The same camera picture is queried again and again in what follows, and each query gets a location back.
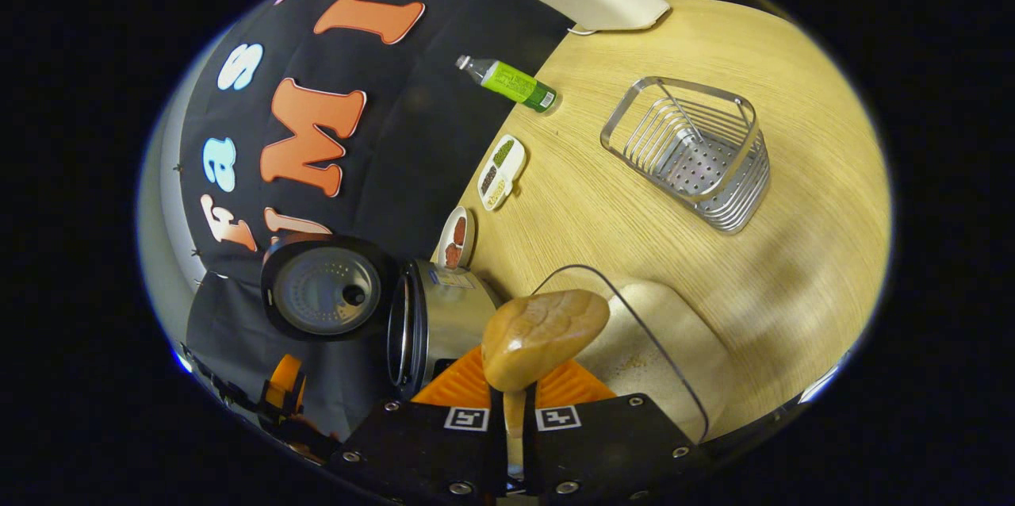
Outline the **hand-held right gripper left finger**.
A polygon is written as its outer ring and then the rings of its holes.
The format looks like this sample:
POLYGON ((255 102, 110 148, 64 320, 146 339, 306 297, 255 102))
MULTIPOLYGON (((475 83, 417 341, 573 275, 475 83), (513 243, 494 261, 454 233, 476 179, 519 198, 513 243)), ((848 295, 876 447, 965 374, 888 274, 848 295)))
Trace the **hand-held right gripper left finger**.
POLYGON ((330 474, 391 503, 494 503, 507 492, 503 395, 480 348, 417 397, 384 399, 329 459, 330 474))

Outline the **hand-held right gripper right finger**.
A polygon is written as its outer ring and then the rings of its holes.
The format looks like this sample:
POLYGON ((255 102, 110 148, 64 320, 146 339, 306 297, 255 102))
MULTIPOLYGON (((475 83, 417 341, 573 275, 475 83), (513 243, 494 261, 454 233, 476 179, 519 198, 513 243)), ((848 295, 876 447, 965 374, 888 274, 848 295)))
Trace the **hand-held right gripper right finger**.
POLYGON ((537 502, 662 503, 709 472, 652 397, 618 395, 573 360, 526 391, 523 484, 537 502))

